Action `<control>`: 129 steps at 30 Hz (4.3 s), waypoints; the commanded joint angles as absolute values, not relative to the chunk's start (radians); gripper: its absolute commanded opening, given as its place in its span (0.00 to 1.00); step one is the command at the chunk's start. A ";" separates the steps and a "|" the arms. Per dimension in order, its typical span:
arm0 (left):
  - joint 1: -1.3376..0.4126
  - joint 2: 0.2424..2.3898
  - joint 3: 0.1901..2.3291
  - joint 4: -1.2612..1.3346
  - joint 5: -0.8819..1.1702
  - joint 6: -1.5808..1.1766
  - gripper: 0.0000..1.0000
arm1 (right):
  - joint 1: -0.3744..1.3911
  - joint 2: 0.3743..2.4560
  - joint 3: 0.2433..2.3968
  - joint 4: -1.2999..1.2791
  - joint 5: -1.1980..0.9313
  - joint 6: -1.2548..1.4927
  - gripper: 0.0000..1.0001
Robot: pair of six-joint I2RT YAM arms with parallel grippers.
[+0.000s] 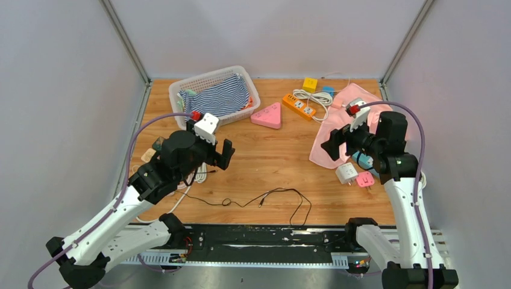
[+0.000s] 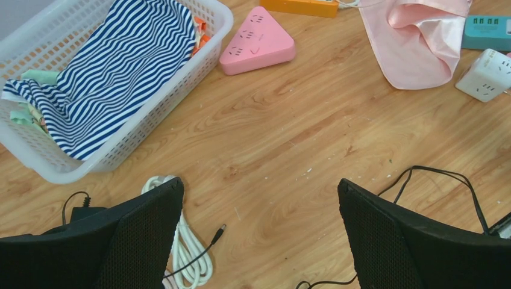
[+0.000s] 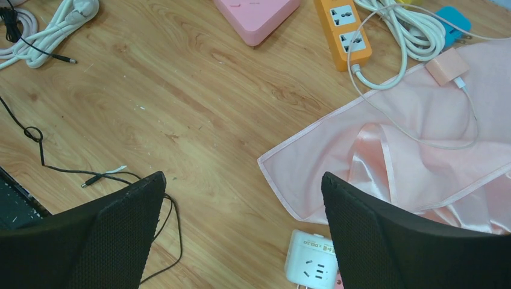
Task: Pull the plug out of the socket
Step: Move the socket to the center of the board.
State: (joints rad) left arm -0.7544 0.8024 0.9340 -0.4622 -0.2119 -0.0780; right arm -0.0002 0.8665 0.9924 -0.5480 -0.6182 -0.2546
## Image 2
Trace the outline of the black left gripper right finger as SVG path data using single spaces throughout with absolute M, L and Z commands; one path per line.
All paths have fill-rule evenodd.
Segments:
M 510 287 L 510 240 L 437 222 L 347 179 L 337 191 L 362 288 Z

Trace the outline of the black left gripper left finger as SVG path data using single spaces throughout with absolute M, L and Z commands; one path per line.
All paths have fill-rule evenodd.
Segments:
M 1 239 L 2 288 L 161 288 L 184 185 L 173 178 L 40 235 Z

